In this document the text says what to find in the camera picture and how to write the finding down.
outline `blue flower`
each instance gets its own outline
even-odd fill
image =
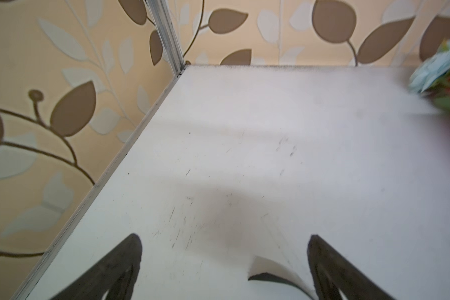
[[[432,83],[450,69],[450,39],[443,42],[438,52],[425,60],[410,77],[408,88],[414,93],[422,93]]]

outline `wall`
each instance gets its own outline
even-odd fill
[[[450,38],[450,0],[168,0],[168,6],[185,59],[196,64],[416,66]]]
[[[0,1],[0,300],[172,78],[143,2]]]

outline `dust mark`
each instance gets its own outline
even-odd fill
[[[188,238],[188,242],[186,243],[186,247],[185,247],[185,250],[189,247],[189,245],[191,245],[192,244],[192,234],[190,234],[190,237]]]
[[[170,218],[168,219],[168,223],[170,223],[170,220],[172,219],[172,216],[173,216],[173,212],[175,211],[175,206],[173,207],[173,210],[172,210],[172,214],[170,215]]]
[[[280,150],[280,147],[281,147],[283,141],[284,141],[284,140],[281,139],[281,140],[278,142],[278,147],[275,149],[276,152],[278,152],[278,150]]]

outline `metal frame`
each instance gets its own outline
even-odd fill
[[[185,69],[185,62],[182,57],[179,41],[173,29],[172,19],[168,13],[167,3],[165,0],[146,0],[146,3],[155,21],[155,27],[162,41],[168,63],[172,67],[173,74],[178,76]]]

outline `leaf pattern wallpaper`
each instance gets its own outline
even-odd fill
[[[187,64],[417,66],[450,0],[167,0]]]
[[[0,300],[172,81],[140,0],[0,1]]]

